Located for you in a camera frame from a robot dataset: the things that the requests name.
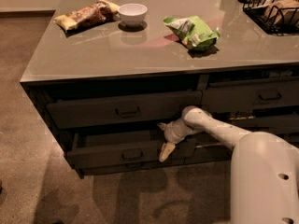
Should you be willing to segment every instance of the floor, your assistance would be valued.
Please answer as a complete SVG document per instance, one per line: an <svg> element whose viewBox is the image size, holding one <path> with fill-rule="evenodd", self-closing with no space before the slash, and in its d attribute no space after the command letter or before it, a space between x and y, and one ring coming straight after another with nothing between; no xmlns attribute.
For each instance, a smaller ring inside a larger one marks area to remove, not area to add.
<svg viewBox="0 0 299 224"><path fill-rule="evenodd" d="M0 19L0 223L229 223L229 161L78 178L19 84L50 20Z"/></svg>

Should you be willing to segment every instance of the open drawer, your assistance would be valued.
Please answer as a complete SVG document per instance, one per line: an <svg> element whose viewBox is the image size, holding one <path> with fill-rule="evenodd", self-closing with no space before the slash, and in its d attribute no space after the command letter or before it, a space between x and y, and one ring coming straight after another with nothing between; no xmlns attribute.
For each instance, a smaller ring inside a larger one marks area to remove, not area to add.
<svg viewBox="0 0 299 224"><path fill-rule="evenodd" d="M187 105L199 105L200 91L176 91L58 101L47 109L59 129L173 119Z"/></svg>
<svg viewBox="0 0 299 224"><path fill-rule="evenodd" d="M153 161L151 167L167 165L157 163L164 137L162 132L135 131L129 133L108 133L100 135L75 134L72 151L66 159L74 169L84 170L98 167L123 167L139 169L144 163ZM195 142L192 139L180 143L169 161L183 164L192 156Z"/></svg>

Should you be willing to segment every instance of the cabinet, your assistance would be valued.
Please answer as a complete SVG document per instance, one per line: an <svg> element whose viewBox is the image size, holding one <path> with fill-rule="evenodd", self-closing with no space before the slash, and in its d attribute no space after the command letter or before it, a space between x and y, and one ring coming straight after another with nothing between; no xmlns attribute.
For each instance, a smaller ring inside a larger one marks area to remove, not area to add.
<svg viewBox="0 0 299 224"><path fill-rule="evenodd" d="M273 77L275 68L264 68L22 85L68 163L84 176L230 159L229 149L199 133L180 143L166 162L158 161L164 134L157 123L178 119L187 105L296 143L299 73L296 66L280 72L286 71L281 77Z"/></svg>
<svg viewBox="0 0 299 224"><path fill-rule="evenodd" d="M94 1L62 0L54 17ZM298 36L266 35L237 0L142 1L149 13L138 29L114 20L65 35L51 22L21 78L80 176L230 159L199 133L158 161L164 134L157 123L178 119L187 105L298 142ZM165 28L167 14L200 14L221 38L205 52L186 50Z"/></svg>

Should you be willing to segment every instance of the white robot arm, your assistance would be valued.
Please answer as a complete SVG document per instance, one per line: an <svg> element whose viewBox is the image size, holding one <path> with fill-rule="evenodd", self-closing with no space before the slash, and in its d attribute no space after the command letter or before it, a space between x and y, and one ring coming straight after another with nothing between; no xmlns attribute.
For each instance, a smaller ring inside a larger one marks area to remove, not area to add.
<svg viewBox="0 0 299 224"><path fill-rule="evenodd" d="M167 141L160 161L187 135L202 131L233 150L231 224L299 224L298 148L271 133L252 133L213 119L196 106L160 127Z"/></svg>

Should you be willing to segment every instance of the small bowl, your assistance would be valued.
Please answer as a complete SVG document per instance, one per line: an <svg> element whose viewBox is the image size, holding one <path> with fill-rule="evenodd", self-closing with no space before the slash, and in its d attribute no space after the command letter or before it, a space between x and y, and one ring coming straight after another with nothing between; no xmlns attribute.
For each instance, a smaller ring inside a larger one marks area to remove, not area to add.
<svg viewBox="0 0 299 224"><path fill-rule="evenodd" d="M119 7L121 20L131 27L140 26L146 18L148 8L142 4L125 4Z"/></svg>

